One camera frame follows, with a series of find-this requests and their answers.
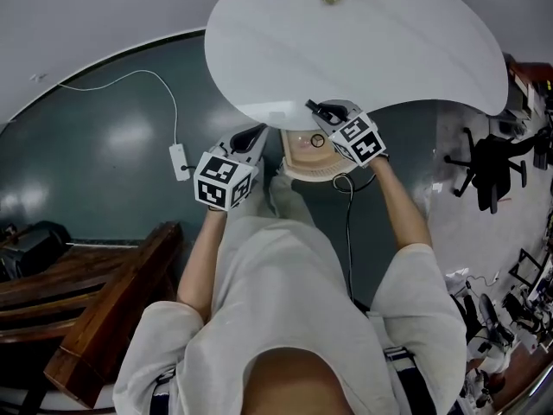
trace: cable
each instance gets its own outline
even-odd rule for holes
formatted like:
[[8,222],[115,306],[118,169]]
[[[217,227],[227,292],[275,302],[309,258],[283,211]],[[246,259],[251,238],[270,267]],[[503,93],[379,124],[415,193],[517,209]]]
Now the cable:
[[[347,212],[346,212],[346,241],[347,241],[347,254],[349,257],[349,267],[347,270],[347,286],[349,289],[349,297],[354,302],[355,299],[353,297],[353,251],[352,251],[352,241],[350,238],[350,229],[349,229],[349,219],[350,214],[352,212],[352,204],[353,204],[353,195],[356,192],[359,192],[360,190],[363,190],[366,188],[369,184],[371,184],[376,175],[372,175],[371,178],[369,178],[369,181],[366,182],[364,185],[362,185],[360,188],[355,188],[355,182],[353,181],[352,177],[348,174],[338,174],[332,179],[332,186],[334,189],[336,189],[338,192],[341,192],[342,194],[349,194],[349,202],[347,203]],[[349,185],[349,189],[344,189],[338,186],[337,181],[343,178],[347,181],[347,184]]]
[[480,275],[479,277],[474,277],[472,275],[467,275],[467,279],[469,278],[472,278],[473,280],[480,280],[480,279],[483,279],[484,280],[484,283],[486,284],[487,287],[492,287],[493,286],[493,283],[492,284],[488,284],[487,281],[486,281],[486,277],[484,277],[483,275]]
[[79,92],[82,92],[82,93],[87,93],[88,91],[97,91],[99,89],[105,89],[105,88],[107,88],[111,85],[115,85],[117,82],[121,81],[122,79],[126,79],[127,77],[130,77],[131,75],[133,75],[135,73],[149,73],[149,74],[153,75],[154,77],[156,77],[158,80],[160,80],[162,82],[162,84],[165,86],[165,89],[167,89],[167,92],[169,93],[169,95],[171,96],[171,99],[173,100],[173,106],[175,107],[175,130],[174,130],[174,134],[173,134],[173,139],[174,139],[174,144],[177,144],[177,142],[176,142],[176,127],[179,123],[179,108],[176,105],[175,96],[171,92],[171,89],[169,88],[168,84],[165,83],[165,81],[157,73],[155,73],[153,71],[148,71],[147,69],[137,69],[136,71],[133,71],[131,73],[127,73],[123,77],[119,77],[118,79],[112,81],[111,83],[108,83],[107,85],[98,86],[98,87],[74,87],[74,86],[62,85],[61,83],[57,83],[56,85],[60,86],[60,87],[65,87],[66,89],[72,89],[73,91],[79,91]]

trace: white table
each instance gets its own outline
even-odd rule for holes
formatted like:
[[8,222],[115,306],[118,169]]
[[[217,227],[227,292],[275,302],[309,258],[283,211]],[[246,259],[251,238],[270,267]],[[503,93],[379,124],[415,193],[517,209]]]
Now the white table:
[[292,131],[317,129],[307,99],[368,112],[446,99],[493,115],[507,98],[498,43],[461,0],[219,0],[205,46],[233,105]]

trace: white cable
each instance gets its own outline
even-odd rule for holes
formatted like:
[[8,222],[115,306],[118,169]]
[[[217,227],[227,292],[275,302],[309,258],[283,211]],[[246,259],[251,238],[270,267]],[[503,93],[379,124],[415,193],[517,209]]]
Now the white cable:
[[111,83],[108,83],[107,85],[98,86],[98,87],[73,87],[68,85],[62,85],[61,83],[57,83],[57,86],[65,87],[66,89],[72,89],[73,91],[80,91],[82,93],[86,93],[88,91],[97,91],[98,89],[105,89],[108,86],[115,85],[118,81],[121,81],[122,79],[126,79],[127,77],[130,77],[134,73],[149,73],[154,77],[156,77],[158,80],[160,80],[162,84],[165,86],[165,89],[167,89],[167,92],[169,93],[169,95],[171,96],[171,99],[173,100],[173,106],[175,107],[175,130],[173,134],[173,139],[174,139],[174,144],[176,144],[176,127],[179,123],[179,109],[176,106],[175,96],[169,89],[169,86],[167,85],[167,83],[165,83],[165,81],[157,73],[153,71],[148,71],[147,69],[137,69],[136,71],[127,73],[123,77],[119,77],[118,79],[112,81]]

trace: short sleeve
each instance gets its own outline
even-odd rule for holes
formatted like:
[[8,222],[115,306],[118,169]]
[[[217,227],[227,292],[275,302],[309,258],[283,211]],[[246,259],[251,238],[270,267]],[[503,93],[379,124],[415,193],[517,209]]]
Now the short sleeve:
[[396,254],[372,310],[384,318],[390,339],[415,355],[437,413],[447,413],[465,378],[466,327],[429,246],[410,245]]
[[144,310],[113,388],[118,415],[149,413],[157,377],[182,360],[203,325],[198,312],[183,303],[157,302]]

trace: black office chair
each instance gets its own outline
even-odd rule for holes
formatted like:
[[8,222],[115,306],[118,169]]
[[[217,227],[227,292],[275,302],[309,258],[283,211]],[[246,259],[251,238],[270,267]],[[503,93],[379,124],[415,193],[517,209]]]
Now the black office chair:
[[457,166],[467,167],[467,178],[465,179],[461,190],[455,189],[455,196],[462,196],[467,190],[468,184],[473,181],[473,185],[478,189],[478,205],[481,211],[490,209],[492,214],[498,211],[498,200],[505,196],[511,189],[511,174],[509,169],[516,170],[522,177],[522,187],[526,187],[526,162],[515,164],[509,160],[514,156],[522,156],[529,152],[536,142],[535,137],[527,138],[520,143],[511,143],[501,137],[493,134],[480,140],[474,146],[473,135],[468,128],[464,128],[468,136],[468,145],[470,147],[470,162],[459,162],[452,160],[450,156],[445,156],[443,160],[446,163]]

